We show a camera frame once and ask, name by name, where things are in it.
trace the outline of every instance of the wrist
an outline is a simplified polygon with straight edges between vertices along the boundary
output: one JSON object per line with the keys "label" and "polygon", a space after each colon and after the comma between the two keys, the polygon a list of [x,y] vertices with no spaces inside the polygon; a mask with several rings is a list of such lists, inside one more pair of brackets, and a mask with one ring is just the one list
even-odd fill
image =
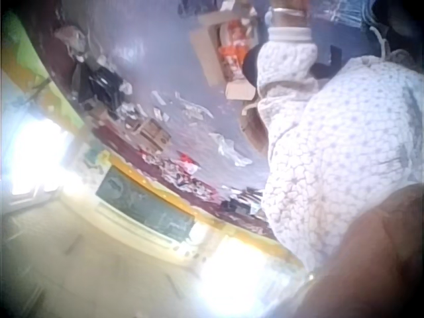
{"label": "wrist", "polygon": [[293,15],[285,15],[279,12],[272,12],[273,27],[307,27],[305,17],[295,17]]}
{"label": "wrist", "polygon": [[270,0],[271,8],[285,8],[307,12],[309,0]]}

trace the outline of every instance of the skin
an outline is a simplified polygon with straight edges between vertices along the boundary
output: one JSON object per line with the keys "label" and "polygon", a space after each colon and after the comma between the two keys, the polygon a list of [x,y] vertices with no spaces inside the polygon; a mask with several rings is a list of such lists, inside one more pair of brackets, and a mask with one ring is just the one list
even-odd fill
{"label": "skin", "polygon": [[423,187],[414,185],[359,217],[304,297],[267,317],[422,317],[421,304],[405,311],[422,275]]}

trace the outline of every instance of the paper scrap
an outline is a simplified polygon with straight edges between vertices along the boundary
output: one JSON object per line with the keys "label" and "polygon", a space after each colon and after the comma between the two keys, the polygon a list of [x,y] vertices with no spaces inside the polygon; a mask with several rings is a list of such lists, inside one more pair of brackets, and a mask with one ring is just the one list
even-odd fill
{"label": "paper scrap", "polygon": [[230,139],[225,139],[221,134],[210,132],[209,136],[218,144],[218,152],[222,156],[231,159],[234,162],[234,165],[237,167],[245,167],[253,161],[249,158],[244,157],[239,154],[234,149],[234,141]]}
{"label": "paper scrap", "polygon": [[162,112],[162,118],[164,119],[164,122],[167,123],[170,120],[170,117],[167,113]]}
{"label": "paper scrap", "polygon": [[199,113],[200,115],[202,113],[205,113],[209,117],[213,118],[212,113],[205,107],[192,103],[191,101],[188,101],[187,99],[184,99],[181,97],[180,93],[177,91],[175,92],[175,98],[185,107],[185,109],[191,113]]}
{"label": "paper scrap", "polygon": [[131,95],[133,93],[133,86],[124,80],[124,82],[119,86],[119,91],[122,91],[125,95]]}
{"label": "paper scrap", "polygon": [[143,117],[148,117],[147,113],[144,111],[140,104],[136,104],[136,107],[140,115],[142,115]]}
{"label": "paper scrap", "polygon": [[152,95],[154,96],[154,98],[157,100],[159,104],[161,104],[162,106],[166,106],[166,102],[164,101],[162,96],[159,95],[158,91],[152,91]]}
{"label": "paper scrap", "polygon": [[153,108],[153,113],[156,119],[158,119],[159,121],[164,121],[164,119],[162,118],[162,111],[159,108]]}

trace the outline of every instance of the plastic bag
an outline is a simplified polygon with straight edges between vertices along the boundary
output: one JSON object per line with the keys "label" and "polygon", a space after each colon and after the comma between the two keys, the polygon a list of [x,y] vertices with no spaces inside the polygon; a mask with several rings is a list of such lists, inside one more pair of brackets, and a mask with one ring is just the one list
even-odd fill
{"label": "plastic bag", "polygon": [[183,112],[186,114],[187,117],[196,118],[202,121],[203,114],[206,114],[209,117],[213,118],[212,113],[207,108],[182,98],[180,93],[178,93],[177,91],[175,92],[175,98],[180,102],[181,105],[184,106],[185,109]]}
{"label": "plastic bag", "polygon": [[235,166],[245,167],[253,163],[251,159],[242,156],[234,149],[234,141],[225,139],[222,135],[212,132],[209,133],[209,136],[211,136],[212,139],[218,144],[219,154],[234,161]]}
{"label": "plastic bag", "polygon": [[367,1],[368,0],[312,1],[312,15],[316,18],[360,28],[362,24],[362,6]]}

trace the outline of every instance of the bright light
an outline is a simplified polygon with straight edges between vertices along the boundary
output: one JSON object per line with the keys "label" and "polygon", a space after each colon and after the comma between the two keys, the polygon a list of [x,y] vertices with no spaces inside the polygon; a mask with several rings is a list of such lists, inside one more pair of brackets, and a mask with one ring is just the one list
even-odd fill
{"label": "bright light", "polygon": [[67,195],[79,196],[85,192],[83,180],[76,172],[63,173],[63,186],[64,193]]}
{"label": "bright light", "polygon": [[209,230],[209,226],[205,223],[196,222],[191,228],[189,234],[190,244],[199,245],[203,242],[206,237],[206,233]]}
{"label": "bright light", "polygon": [[67,135],[50,119],[33,121],[23,128],[13,152],[13,195],[29,193],[40,184],[45,191],[58,189]]}
{"label": "bright light", "polygon": [[229,317],[251,312],[258,303],[256,292],[265,261],[258,249],[235,238],[227,239],[202,271],[207,303]]}

